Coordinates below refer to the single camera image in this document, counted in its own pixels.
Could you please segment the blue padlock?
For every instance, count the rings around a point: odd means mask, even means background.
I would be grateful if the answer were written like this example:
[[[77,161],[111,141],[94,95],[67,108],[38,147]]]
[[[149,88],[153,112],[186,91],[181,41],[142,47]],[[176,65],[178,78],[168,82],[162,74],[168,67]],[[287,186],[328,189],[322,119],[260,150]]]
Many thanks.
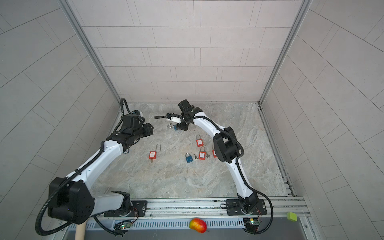
[[[179,130],[179,127],[178,127],[178,123],[169,123],[168,125],[167,125],[167,128],[169,128],[169,129],[174,129],[175,131],[177,131],[177,130]]]
[[[186,153],[185,158],[187,163],[192,163],[194,161],[194,158],[190,155],[190,153]]]

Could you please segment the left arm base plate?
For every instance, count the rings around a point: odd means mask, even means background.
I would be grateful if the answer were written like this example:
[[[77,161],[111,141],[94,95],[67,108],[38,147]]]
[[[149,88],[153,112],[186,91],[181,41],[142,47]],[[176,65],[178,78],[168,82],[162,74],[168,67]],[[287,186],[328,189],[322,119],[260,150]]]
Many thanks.
[[[133,217],[144,217],[146,214],[148,202],[147,201],[131,201],[131,206],[128,212],[125,214],[118,213],[115,211],[108,211],[103,213],[104,217],[114,217],[114,218],[133,218]]]

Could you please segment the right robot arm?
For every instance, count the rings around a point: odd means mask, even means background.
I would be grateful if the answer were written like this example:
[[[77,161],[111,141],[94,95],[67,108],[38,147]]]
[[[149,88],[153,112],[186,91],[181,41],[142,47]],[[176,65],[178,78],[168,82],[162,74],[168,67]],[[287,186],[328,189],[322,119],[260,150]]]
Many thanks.
[[[244,149],[237,140],[234,130],[231,127],[224,128],[217,125],[200,108],[190,105],[188,100],[181,101],[178,106],[182,111],[181,124],[193,123],[213,138],[216,155],[227,165],[235,182],[241,209],[244,213],[251,214],[256,209],[259,198],[257,191],[252,188],[243,173],[241,157],[244,155]]]

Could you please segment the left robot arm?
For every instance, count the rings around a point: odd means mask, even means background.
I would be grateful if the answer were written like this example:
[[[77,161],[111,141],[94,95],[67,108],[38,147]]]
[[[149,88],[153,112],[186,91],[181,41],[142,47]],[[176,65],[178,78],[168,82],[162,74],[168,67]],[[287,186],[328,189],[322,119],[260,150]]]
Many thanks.
[[[48,203],[49,217],[79,225],[104,212],[123,217],[131,213],[130,194],[126,192],[113,191],[95,198],[90,193],[101,173],[141,138],[151,136],[154,129],[139,111],[124,115],[118,125],[120,129],[101,142],[100,149],[83,165],[50,183],[49,193],[57,194]]]

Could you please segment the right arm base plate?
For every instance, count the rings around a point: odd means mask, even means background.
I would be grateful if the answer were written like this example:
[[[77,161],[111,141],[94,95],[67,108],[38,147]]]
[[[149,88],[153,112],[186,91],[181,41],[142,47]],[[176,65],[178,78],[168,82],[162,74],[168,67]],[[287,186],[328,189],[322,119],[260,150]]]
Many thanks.
[[[227,199],[220,207],[227,211],[228,216],[267,215],[265,201],[258,199],[255,204],[247,204],[239,199]]]

